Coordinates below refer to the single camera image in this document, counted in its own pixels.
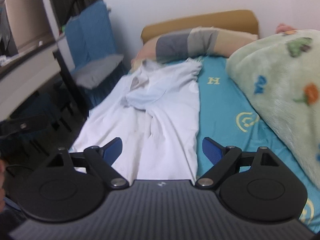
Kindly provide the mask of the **person left hand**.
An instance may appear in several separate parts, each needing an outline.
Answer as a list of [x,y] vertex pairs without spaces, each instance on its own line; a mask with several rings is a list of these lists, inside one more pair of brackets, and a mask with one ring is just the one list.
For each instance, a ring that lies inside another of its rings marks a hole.
[[4,180],[5,180],[5,163],[3,160],[0,160],[0,212],[3,211],[5,207],[5,190],[3,188]]

